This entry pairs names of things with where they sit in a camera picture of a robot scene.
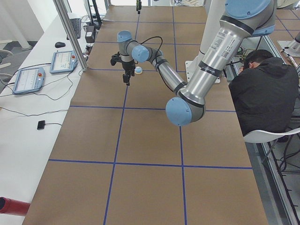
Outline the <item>red cylinder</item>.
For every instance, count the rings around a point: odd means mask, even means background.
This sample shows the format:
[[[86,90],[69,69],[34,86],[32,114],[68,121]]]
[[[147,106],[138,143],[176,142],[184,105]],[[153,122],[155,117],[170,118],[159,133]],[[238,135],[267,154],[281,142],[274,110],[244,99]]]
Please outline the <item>red cylinder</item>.
[[[22,202],[15,199],[0,198],[0,213],[14,216],[26,216],[30,203]]]

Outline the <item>small black square puck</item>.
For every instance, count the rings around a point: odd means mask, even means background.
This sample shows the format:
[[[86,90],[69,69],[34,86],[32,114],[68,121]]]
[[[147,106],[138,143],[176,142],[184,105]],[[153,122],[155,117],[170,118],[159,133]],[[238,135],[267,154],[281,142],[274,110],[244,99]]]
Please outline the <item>small black square puck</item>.
[[[40,120],[37,124],[37,130],[42,130],[45,128],[45,120]]]

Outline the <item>black computer mouse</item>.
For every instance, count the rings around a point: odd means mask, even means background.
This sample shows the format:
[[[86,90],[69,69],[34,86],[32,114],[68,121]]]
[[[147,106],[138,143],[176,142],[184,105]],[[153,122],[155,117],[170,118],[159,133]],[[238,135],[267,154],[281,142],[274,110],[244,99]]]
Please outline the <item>black computer mouse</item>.
[[[55,48],[61,48],[61,47],[65,47],[66,44],[64,42],[56,42],[54,46]]]

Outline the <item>near blue teach pendant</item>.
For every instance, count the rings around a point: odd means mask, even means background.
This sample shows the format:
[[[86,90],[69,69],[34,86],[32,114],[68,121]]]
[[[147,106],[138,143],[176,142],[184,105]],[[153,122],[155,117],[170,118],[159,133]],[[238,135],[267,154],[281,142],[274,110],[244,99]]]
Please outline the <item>near blue teach pendant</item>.
[[[17,73],[12,93],[15,95],[32,93],[39,91],[45,79],[43,67],[21,69]]]

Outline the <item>white central pedestal column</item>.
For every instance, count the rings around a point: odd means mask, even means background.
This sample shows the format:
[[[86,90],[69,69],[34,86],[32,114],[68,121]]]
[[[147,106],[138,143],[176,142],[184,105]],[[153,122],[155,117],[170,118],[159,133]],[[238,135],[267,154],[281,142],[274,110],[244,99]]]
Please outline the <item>white central pedestal column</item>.
[[[199,53],[192,61],[186,61],[186,76],[189,82],[199,62],[206,55],[212,41],[220,29],[219,19],[225,11],[225,0],[205,0],[204,7],[207,13],[207,21],[202,36]]]

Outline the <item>black power adapter box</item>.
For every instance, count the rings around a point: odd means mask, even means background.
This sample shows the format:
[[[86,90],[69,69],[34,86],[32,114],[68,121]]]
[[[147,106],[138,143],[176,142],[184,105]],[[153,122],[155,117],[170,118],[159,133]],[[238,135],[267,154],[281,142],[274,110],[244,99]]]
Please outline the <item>black power adapter box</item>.
[[[94,26],[87,26],[86,33],[85,33],[85,40],[86,43],[94,43],[95,42],[95,27]]]

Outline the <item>white chair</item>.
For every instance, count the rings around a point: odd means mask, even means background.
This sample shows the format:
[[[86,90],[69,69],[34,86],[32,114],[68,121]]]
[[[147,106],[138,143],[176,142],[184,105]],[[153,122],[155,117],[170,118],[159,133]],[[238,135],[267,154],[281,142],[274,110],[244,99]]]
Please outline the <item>white chair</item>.
[[[243,139],[246,143],[267,143],[283,136],[298,134],[299,132],[299,128],[295,128],[283,133],[273,133],[264,130],[254,130],[246,134],[243,137]]]

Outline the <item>far blue teach pendant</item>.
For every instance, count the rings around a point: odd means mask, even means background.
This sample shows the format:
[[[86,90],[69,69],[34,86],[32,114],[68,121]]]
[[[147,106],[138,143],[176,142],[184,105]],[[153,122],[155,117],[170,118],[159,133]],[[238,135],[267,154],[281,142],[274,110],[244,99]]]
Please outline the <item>far blue teach pendant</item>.
[[[78,64],[74,51],[54,52],[49,72],[59,74],[72,72]]]

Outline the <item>aluminium frame post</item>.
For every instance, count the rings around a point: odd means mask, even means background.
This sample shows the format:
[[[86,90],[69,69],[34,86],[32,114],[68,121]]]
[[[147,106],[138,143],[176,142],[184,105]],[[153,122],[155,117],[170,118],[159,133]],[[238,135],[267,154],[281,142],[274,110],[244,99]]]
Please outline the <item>aluminium frame post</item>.
[[[87,70],[87,63],[86,60],[83,56],[83,53],[81,51],[79,42],[77,40],[77,37],[75,35],[75,31],[73,29],[73,26],[70,22],[69,16],[68,16],[68,12],[66,9],[66,6],[64,4],[64,2],[62,0],[53,0],[56,10],[58,12],[58,15],[60,17],[60,20],[62,22],[62,25],[64,27],[64,30],[70,40],[70,43],[72,45],[72,48],[78,58],[78,61],[82,67],[82,71],[85,72]]]

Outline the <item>blue teach pendant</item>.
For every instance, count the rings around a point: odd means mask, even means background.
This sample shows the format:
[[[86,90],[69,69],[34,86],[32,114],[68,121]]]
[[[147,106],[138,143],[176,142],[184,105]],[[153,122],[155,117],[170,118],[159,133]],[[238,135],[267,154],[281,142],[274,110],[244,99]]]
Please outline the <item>blue teach pendant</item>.
[[[72,72],[78,64],[74,51],[54,52],[49,72],[59,74]]]
[[[39,91],[45,79],[43,67],[21,69],[17,73],[12,93],[15,95],[32,93]]]

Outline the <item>black keyboard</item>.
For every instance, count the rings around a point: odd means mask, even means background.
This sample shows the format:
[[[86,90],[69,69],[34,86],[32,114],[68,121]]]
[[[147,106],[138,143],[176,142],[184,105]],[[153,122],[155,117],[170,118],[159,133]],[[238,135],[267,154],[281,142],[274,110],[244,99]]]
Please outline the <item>black keyboard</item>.
[[[80,18],[72,18],[69,19],[70,23],[73,27],[73,30],[75,32],[75,36],[77,39],[81,38],[81,19]]]

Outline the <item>person in black jacket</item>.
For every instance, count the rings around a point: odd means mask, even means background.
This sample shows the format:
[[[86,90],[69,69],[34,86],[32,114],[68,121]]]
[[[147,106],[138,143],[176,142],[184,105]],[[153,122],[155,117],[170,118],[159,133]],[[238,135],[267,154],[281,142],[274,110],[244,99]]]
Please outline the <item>person in black jacket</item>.
[[[299,94],[293,66],[267,50],[250,52],[229,89],[243,135],[254,130],[284,132]]]

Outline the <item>blue cream call bell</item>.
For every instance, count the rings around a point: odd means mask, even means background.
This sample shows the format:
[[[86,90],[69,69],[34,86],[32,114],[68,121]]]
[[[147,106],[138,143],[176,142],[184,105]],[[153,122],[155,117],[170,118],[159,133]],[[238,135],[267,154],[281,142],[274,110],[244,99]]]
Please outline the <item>blue cream call bell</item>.
[[[143,69],[141,67],[135,67],[135,74],[139,75],[143,72]]]

